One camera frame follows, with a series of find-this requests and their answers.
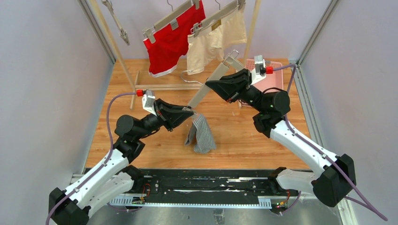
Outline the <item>grey striped underwear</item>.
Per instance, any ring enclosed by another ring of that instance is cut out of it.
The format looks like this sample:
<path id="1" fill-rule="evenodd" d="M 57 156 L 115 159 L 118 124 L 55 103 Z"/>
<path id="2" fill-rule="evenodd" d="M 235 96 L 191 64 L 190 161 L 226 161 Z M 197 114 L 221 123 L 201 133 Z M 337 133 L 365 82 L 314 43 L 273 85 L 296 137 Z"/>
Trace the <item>grey striped underwear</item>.
<path id="1" fill-rule="evenodd" d="M 195 114 L 192 119 L 191 128 L 184 141 L 184 146 L 194 144 L 193 151 L 207 154 L 217 148 L 211 128 L 203 114 Z"/>

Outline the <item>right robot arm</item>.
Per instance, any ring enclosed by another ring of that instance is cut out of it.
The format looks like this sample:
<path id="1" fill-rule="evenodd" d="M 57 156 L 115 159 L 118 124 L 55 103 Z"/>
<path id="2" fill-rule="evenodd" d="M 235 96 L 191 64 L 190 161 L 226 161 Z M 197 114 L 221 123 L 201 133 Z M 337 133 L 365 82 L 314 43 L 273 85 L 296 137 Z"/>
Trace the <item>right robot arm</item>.
<path id="1" fill-rule="evenodd" d="M 270 176 L 275 192 L 293 189 L 313 194 L 329 207 L 335 207 L 356 185 L 354 160 L 328 151 L 303 135 L 287 120 L 290 98 L 286 91 L 269 88 L 260 91 L 252 85 L 252 73 L 242 69 L 205 85 L 228 103 L 241 100 L 258 111 L 253 123 L 259 133 L 280 143 L 302 159 L 311 172 L 279 167 Z"/>

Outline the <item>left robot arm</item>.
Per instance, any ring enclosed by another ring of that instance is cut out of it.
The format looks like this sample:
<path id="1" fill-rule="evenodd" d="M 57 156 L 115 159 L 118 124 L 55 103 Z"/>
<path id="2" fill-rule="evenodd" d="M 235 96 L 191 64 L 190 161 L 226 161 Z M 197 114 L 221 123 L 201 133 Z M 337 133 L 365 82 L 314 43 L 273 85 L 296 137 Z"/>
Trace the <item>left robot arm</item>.
<path id="1" fill-rule="evenodd" d="M 131 165 L 142 152 L 147 138 L 160 128 L 168 131 L 194 115 L 188 106 L 153 101 L 152 112 L 141 119 L 122 115 L 116 122 L 116 141 L 111 141 L 109 152 L 88 173 L 61 190 L 49 195 L 46 224 L 53 220 L 58 225 L 85 225 L 103 206 L 118 195 L 134 188 L 143 178 L 142 172 Z"/>

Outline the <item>cream underwear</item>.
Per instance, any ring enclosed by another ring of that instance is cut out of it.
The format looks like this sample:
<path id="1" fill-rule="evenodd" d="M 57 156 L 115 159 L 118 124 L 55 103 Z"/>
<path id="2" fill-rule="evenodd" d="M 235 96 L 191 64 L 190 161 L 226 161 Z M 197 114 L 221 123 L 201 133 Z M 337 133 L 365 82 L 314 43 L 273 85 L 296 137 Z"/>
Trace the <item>cream underwear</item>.
<path id="1" fill-rule="evenodd" d="M 236 8 L 202 28 L 198 35 L 188 35 L 187 74 L 203 72 L 212 60 L 223 61 L 226 48 L 246 42 L 244 9 Z"/>

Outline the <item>red underwear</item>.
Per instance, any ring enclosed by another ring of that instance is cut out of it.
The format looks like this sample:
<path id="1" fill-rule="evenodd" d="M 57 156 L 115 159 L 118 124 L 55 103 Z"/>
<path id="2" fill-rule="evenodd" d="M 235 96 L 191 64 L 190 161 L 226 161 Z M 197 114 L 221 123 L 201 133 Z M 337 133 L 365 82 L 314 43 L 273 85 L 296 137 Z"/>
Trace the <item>red underwear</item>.
<path id="1" fill-rule="evenodd" d="M 174 21 L 153 34 L 155 42 L 149 38 L 143 40 L 147 49 L 150 66 L 149 75 L 160 77 L 172 73 L 179 58 L 188 52 L 188 35 L 194 24 L 205 19 L 203 3 L 199 7 L 192 5 Z"/>

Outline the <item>cream underwear hanger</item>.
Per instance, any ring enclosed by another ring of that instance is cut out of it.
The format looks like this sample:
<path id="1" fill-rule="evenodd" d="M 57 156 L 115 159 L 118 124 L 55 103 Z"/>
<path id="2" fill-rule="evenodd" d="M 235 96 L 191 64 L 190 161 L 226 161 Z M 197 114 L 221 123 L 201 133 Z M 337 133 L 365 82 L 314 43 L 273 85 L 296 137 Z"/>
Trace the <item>cream underwear hanger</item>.
<path id="1" fill-rule="evenodd" d="M 233 0 L 231 3 L 218 10 L 212 16 L 205 18 L 199 23 L 195 23 L 191 28 L 191 34 L 196 37 L 202 29 L 210 25 L 212 22 L 216 22 L 217 20 L 227 16 L 235 9 L 241 9 L 244 5 L 245 0 Z"/>

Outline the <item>empty beige clip hanger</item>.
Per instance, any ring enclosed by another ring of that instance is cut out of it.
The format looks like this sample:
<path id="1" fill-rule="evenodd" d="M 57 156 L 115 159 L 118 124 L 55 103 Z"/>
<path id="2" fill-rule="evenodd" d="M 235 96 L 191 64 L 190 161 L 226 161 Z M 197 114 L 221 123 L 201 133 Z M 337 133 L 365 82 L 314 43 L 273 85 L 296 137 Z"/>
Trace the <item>empty beige clip hanger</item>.
<path id="1" fill-rule="evenodd" d="M 129 41 L 129 37 L 128 34 L 126 32 L 126 30 L 123 28 L 123 26 L 121 25 L 119 19 L 117 18 L 117 16 L 115 15 L 114 9 L 113 9 L 113 4 L 110 0 L 102 0 L 101 3 L 107 7 L 108 11 L 110 12 L 114 22 L 116 23 L 116 26 L 119 30 L 119 36 L 120 38 L 125 42 L 125 44 L 127 46 L 130 46 L 130 41 Z"/>

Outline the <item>pink plastic basket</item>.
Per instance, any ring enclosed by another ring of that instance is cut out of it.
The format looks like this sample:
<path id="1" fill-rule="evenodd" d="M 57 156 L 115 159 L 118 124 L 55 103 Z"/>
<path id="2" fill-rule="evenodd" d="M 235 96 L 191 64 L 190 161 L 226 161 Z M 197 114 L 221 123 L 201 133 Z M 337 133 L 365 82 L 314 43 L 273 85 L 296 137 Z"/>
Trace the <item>pink plastic basket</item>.
<path id="1" fill-rule="evenodd" d="M 282 63 L 277 62 L 277 61 L 270 61 L 270 66 L 274 68 L 279 68 L 282 67 Z M 254 59 L 247 59 L 245 63 L 245 68 L 249 70 L 254 70 L 255 69 L 255 64 L 254 64 Z M 264 91 L 268 88 L 272 87 L 277 87 L 280 89 L 284 89 L 283 87 L 283 71 L 278 70 L 274 71 L 273 74 L 271 75 L 266 75 L 265 78 L 261 78 L 258 82 L 252 83 L 254 87 L 256 87 L 260 91 Z M 250 107 L 246 103 L 239 103 L 240 107 Z"/>

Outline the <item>wooden clothes rack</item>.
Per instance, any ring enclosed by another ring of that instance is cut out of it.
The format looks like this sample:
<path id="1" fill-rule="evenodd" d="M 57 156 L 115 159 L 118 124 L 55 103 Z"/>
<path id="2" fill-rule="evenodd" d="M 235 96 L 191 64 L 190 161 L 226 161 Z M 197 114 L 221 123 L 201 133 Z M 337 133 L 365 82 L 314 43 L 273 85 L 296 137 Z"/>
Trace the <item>wooden clothes rack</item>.
<path id="1" fill-rule="evenodd" d="M 258 18 L 259 10 L 260 10 L 260 5 L 261 5 L 261 0 L 256 0 L 254 4 L 254 9 L 253 9 L 253 14 L 252 14 L 252 21 L 250 25 L 250 31 L 249 31 L 249 36 L 247 40 L 247 45 L 245 47 L 245 53 L 244 53 L 244 62 L 246 62 L 246 59 L 248 57 L 248 52 L 252 43 L 252 38 L 254 34 L 254 28 L 255 24 Z M 130 83 L 131 89 L 133 91 L 136 91 L 136 89 L 151 89 L 151 90 L 158 90 L 158 91 L 177 91 L 177 90 L 199 90 L 201 88 L 201 84 L 194 84 L 193 82 L 188 82 L 187 84 L 137 84 L 138 78 L 139 78 L 139 71 L 137 71 L 136 76 L 135 76 L 135 81 L 133 81 L 132 76 L 129 72 L 129 69 L 127 68 L 125 61 L 122 57 L 122 54 L 118 48 L 118 45 L 114 39 L 114 36 L 112 35 L 109 26 L 105 20 L 105 17 L 97 3 L 96 0 L 89 0 L 88 1 L 89 5 L 92 7 L 94 17 L 96 17 L 100 24 L 100 31 L 103 29 L 103 32 L 101 32 L 104 36 L 105 39 L 108 39 L 110 46 L 110 56 L 113 57 L 111 58 L 112 62 L 116 62 L 119 60 L 122 69 Z M 244 68 L 244 64 L 242 64 L 239 60 L 236 58 L 232 58 L 230 56 L 226 57 L 226 63 L 222 63 L 222 69 L 216 69 L 214 71 L 214 75 L 224 75 L 228 69 L 232 67 L 235 70 L 241 70 Z"/>

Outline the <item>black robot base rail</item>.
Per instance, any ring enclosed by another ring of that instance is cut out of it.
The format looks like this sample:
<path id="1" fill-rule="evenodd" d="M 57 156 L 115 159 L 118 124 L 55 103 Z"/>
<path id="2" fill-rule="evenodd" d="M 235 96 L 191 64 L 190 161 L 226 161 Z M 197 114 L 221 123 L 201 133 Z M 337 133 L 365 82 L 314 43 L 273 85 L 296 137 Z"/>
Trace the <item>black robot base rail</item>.
<path id="1" fill-rule="evenodd" d="M 131 190 L 109 201 L 117 210 L 142 207 L 286 209 L 305 193 L 277 190 L 268 169 L 142 169 Z"/>

